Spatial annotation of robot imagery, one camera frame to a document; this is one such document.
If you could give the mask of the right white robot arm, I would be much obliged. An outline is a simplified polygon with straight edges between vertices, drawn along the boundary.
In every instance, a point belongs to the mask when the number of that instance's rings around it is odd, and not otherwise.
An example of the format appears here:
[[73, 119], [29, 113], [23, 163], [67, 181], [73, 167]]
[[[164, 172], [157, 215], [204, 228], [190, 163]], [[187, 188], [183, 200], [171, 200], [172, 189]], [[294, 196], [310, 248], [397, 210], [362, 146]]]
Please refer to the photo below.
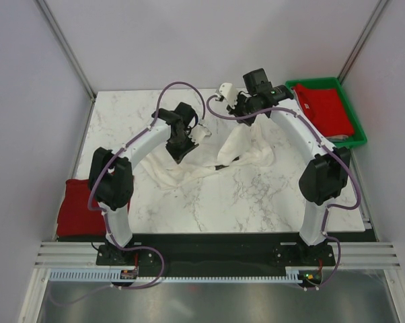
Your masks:
[[295, 256], [301, 264], [312, 264], [320, 256], [317, 245], [326, 239], [328, 206], [348, 182], [351, 153], [327, 140], [304, 115], [292, 92], [285, 85], [273, 86], [264, 69], [246, 73], [243, 80], [244, 91], [230, 83], [219, 86], [218, 94], [227, 102], [228, 113], [246, 125], [265, 114], [285, 132], [306, 164], [299, 178], [305, 199], [299, 230], [303, 243], [295, 248]]

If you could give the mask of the white printed t shirt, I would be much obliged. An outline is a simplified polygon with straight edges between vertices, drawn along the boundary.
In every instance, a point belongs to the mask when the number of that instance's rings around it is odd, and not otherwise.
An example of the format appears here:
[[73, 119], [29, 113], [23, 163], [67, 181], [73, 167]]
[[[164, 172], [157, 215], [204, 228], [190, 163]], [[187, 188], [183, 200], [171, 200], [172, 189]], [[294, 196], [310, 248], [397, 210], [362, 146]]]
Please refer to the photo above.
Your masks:
[[258, 116], [250, 127], [245, 124], [233, 125], [231, 130], [226, 130], [225, 136], [216, 133], [213, 128], [207, 128], [212, 135], [199, 143], [180, 164], [172, 159], [163, 144], [140, 162], [162, 190], [178, 188], [199, 178], [212, 176], [229, 166], [273, 165], [274, 145], [269, 134], [274, 129], [274, 123], [265, 115]]

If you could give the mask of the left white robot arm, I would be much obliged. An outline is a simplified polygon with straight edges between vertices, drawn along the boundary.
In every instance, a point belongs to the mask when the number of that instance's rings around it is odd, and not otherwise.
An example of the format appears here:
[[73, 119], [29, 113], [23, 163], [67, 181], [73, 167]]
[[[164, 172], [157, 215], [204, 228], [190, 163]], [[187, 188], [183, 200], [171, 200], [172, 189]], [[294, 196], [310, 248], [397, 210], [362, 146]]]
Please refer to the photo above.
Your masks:
[[134, 193], [136, 166], [161, 144], [177, 164], [198, 147], [190, 138], [190, 123], [198, 121], [190, 105], [181, 102], [173, 111], [158, 108], [152, 117], [153, 122], [119, 150], [99, 147], [92, 156], [87, 206], [101, 211], [106, 239], [114, 245], [111, 255], [119, 264], [129, 264], [135, 257], [134, 247], [128, 244], [133, 237], [128, 204]]

